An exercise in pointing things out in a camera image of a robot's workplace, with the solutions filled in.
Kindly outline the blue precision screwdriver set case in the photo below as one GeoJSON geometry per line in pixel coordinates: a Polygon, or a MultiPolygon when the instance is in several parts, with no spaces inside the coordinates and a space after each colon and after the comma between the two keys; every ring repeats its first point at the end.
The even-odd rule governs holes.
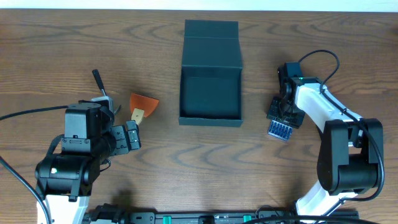
{"type": "Polygon", "coordinates": [[[288,141],[292,135],[292,132],[292,127],[272,120],[267,133],[268,135],[271,135],[275,138],[281,139],[283,141],[288,141]]]}

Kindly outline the orange scraper wooden handle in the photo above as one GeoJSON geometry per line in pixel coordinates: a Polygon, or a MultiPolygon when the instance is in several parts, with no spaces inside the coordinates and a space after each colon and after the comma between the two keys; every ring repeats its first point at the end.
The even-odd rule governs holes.
{"type": "Polygon", "coordinates": [[[129,102],[131,119],[134,120],[137,125],[140,125],[142,120],[150,116],[158,105],[158,99],[132,93],[129,102]]]}

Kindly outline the hammer with black grip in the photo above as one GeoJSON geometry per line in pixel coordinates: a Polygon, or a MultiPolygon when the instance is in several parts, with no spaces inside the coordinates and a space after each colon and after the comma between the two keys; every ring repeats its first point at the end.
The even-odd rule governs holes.
{"type": "Polygon", "coordinates": [[[119,110],[121,109],[121,105],[119,105],[117,108],[114,108],[114,100],[107,95],[99,71],[97,69],[94,69],[92,70],[92,74],[100,92],[102,93],[102,96],[92,98],[91,101],[102,105],[107,105],[108,108],[113,112],[113,114],[117,115],[119,110]]]}

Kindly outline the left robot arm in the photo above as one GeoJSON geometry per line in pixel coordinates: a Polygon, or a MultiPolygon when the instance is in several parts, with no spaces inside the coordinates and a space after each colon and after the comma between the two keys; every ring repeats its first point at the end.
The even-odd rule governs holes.
{"type": "Polygon", "coordinates": [[[141,148],[139,124],[74,122],[66,119],[65,133],[56,137],[37,164],[35,178],[40,201],[52,223],[81,223],[93,183],[110,167],[110,158],[141,148]]]}

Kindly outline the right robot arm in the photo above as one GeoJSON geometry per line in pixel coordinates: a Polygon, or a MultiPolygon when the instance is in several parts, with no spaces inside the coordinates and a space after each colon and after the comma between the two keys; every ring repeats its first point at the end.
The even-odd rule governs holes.
{"type": "Polygon", "coordinates": [[[376,198],[385,180],[382,124],[341,104],[317,78],[282,77],[273,98],[268,133],[288,140],[308,115],[320,133],[315,185],[295,203],[300,216],[329,216],[346,201],[376,198]],[[376,191],[366,198],[361,194],[376,191]]]}

